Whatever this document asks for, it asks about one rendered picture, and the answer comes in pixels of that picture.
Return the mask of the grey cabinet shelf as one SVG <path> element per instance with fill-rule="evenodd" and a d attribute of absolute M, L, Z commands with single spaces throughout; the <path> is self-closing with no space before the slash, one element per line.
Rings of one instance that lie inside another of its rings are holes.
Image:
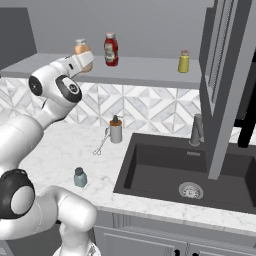
<path fill-rule="evenodd" d="M 37 53 L 0 71 L 2 77 L 28 78 L 40 67 L 64 54 Z M 198 60 L 189 62 L 189 72 L 178 72 L 178 59 L 120 57 L 117 67 L 108 67 L 103 56 L 95 56 L 93 69 L 75 77 L 78 82 L 198 89 L 201 69 Z"/>

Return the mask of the yellow shaker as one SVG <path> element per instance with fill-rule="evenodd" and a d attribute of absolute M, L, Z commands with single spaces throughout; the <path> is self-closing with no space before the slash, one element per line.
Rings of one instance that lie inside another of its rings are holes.
<path fill-rule="evenodd" d="M 189 71 L 190 52 L 188 50 L 182 50 L 180 54 L 178 71 L 180 73 L 187 73 Z"/>

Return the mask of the blue-grey shaker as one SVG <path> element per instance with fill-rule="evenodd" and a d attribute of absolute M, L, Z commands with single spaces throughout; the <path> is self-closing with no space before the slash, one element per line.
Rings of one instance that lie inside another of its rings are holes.
<path fill-rule="evenodd" d="M 81 188 L 85 187 L 87 184 L 87 175 L 81 167 L 75 169 L 74 184 Z"/>

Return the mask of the metal whisk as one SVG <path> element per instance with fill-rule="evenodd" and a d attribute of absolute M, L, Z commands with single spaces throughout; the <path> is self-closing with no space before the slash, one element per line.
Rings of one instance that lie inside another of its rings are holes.
<path fill-rule="evenodd" d="M 103 138 L 103 140 L 101 141 L 100 146 L 99 146 L 96 150 L 93 151 L 93 154 L 94 154 L 94 155 L 98 155 L 98 156 L 101 155 L 101 149 L 102 149 L 104 143 L 106 142 L 106 140 L 108 139 L 109 136 L 110 136 L 110 126 L 108 126 L 108 127 L 105 129 L 104 138 Z"/>

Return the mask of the plain grey cabinet door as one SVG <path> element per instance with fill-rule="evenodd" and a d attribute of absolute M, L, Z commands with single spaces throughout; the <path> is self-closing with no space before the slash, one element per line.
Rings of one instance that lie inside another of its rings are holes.
<path fill-rule="evenodd" d="M 37 53 L 25 7 L 0 7 L 0 70 Z"/>

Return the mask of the grey base cupboard door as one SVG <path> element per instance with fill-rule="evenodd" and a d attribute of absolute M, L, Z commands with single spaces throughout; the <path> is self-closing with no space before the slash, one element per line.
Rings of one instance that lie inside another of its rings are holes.
<path fill-rule="evenodd" d="M 185 256 L 187 243 L 154 235 L 94 227 L 102 256 Z"/>
<path fill-rule="evenodd" d="M 187 256 L 256 256 L 256 243 L 253 246 L 245 246 L 210 240 L 195 240 L 188 243 Z"/>

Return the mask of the grey tap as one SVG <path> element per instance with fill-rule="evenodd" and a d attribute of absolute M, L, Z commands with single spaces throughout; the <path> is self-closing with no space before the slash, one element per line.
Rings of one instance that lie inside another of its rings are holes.
<path fill-rule="evenodd" d="M 203 133 L 202 115 L 197 113 L 194 116 L 191 138 L 189 143 L 192 146 L 199 146 L 200 143 L 203 141 L 204 141 L 204 133 Z"/>

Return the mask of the peach bottle with grey cap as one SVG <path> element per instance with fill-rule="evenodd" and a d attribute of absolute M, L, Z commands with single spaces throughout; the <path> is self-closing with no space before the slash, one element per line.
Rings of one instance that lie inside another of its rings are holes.
<path fill-rule="evenodd" d="M 77 39 L 75 45 L 75 54 L 79 55 L 84 52 L 90 51 L 89 45 L 86 43 L 85 39 Z M 88 64 L 84 69 L 83 72 L 87 73 L 93 69 L 93 63 Z"/>

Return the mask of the grey soap dispenser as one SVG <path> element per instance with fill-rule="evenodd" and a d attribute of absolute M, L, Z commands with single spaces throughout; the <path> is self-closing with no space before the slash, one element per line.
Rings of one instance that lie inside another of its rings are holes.
<path fill-rule="evenodd" d="M 122 141 L 122 121 L 117 115 L 110 121 L 110 141 L 115 144 Z"/>

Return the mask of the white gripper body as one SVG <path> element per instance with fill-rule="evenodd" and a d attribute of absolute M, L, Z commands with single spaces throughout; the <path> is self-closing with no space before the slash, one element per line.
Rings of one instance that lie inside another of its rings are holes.
<path fill-rule="evenodd" d="M 91 51 L 86 51 L 75 56 L 82 71 L 91 71 L 93 68 L 94 56 Z"/>

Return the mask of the red ketchup bottle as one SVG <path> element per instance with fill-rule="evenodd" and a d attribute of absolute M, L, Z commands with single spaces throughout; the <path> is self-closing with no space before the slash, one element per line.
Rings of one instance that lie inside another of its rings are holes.
<path fill-rule="evenodd" d="M 115 67 L 118 65 L 118 42 L 116 34 L 113 32 L 107 32 L 105 34 L 104 57 L 107 66 Z"/>

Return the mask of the grey cabinet door with window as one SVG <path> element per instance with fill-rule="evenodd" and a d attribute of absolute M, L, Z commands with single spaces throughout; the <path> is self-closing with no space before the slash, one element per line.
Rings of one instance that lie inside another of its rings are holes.
<path fill-rule="evenodd" d="M 256 0 L 214 0 L 199 64 L 208 177 L 218 179 L 256 50 Z"/>

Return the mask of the dark grey sink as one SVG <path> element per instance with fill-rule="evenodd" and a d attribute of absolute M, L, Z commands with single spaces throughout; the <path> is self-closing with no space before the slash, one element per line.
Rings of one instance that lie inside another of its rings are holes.
<path fill-rule="evenodd" d="M 256 214 L 256 146 L 228 146 L 208 178 L 205 149 L 186 138 L 134 133 L 114 188 L 119 194 Z"/>

